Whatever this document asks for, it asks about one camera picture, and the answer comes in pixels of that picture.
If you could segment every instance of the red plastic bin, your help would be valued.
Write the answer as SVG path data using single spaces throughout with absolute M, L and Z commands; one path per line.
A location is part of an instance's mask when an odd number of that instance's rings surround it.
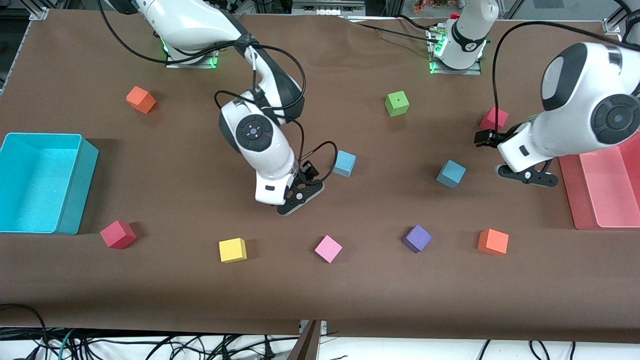
M 640 133 L 620 145 L 560 157 L 578 230 L 640 229 Z

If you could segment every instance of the tabletop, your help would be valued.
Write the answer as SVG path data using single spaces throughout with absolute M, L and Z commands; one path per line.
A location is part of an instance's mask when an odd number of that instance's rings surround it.
M 141 17 L 109 18 L 132 48 L 162 56 Z M 493 27 L 481 76 L 452 76 L 429 73 L 420 40 L 338 17 L 240 20 L 299 59 L 307 148 L 335 141 L 357 156 L 353 175 L 329 177 L 322 194 L 277 215 L 254 200 L 253 169 L 218 129 L 213 93 L 246 90 L 246 61 L 225 51 L 217 69 L 166 69 L 129 54 L 99 13 L 51 11 L 32 24 L 0 98 L 0 137 L 80 133 L 100 155 L 79 235 L 0 235 L 3 302 L 32 305 L 57 327 L 285 334 L 320 318 L 345 336 L 637 341 L 638 234 L 575 230 L 562 182 L 499 179 L 499 153 L 473 144 L 493 106 L 495 40 L 514 22 Z M 400 20 L 370 23 L 424 35 Z M 585 40 L 542 26 L 508 37 L 497 65 L 508 126 L 542 111 L 545 67 Z M 125 102 L 136 85 L 158 101 L 148 115 Z M 400 90 L 409 110 L 390 118 L 384 99 Z M 283 131 L 297 152 L 298 129 Z M 332 157 L 311 160 L 324 172 Z M 467 168 L 454 189 L 435 180 L 447 160 Z M 98 234 L 115 220 L 140 237 L 128 249 Z M 417 224 L 433 239 L 414 254 L 401 239 Z M 505 256 L 476 250 L 488 228 L 509 234 Z M 343 246 L 332 264 L 313 252 L 327 234 Z M 249 259 L 221 263 L 218 242 L 237 237 Z

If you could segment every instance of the pink cube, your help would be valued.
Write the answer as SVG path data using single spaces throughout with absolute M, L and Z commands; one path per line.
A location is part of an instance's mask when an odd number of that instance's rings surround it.
M 131 226 L 119 220 L 107 226 L 100 235 L 108 247 L 118 250 L 126 248 L 136 239 Z
M 498 109 L 498 130 L 502 129 L 504 124 L 507 122 L 507 118 L 509 114 L 505 111 Z M 489 110 L 489 112 L 484 116 L 484 119 L 480 122 L 480 128 L 482 130 L 495 130 L 495 106 Z
M 342 246 L 335 242 L 334 239 L 331 239 L 331 236 L 327 235 L 316 247 L 316 254 L 320 255 L 327 263 L 331 263 L 340 250 L 342 250 Z

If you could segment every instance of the purple cube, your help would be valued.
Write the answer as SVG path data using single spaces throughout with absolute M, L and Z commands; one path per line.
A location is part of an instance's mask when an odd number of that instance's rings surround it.
M 402 240 L 402 242 L 415 254 L 424 250 L 424 247 L 427 246 L 429 241 L 431 241 L 431 234 L 427 233 L 427 231 L 420 225 L 416 225 L 411 229 L 411 231 Z

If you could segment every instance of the turquoise plastic bin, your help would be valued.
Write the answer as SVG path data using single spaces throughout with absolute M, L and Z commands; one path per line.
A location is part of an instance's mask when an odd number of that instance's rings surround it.
M 98 149 L 79 134 L 7 134 L 0 233 L 77 234 L 97 159 Z

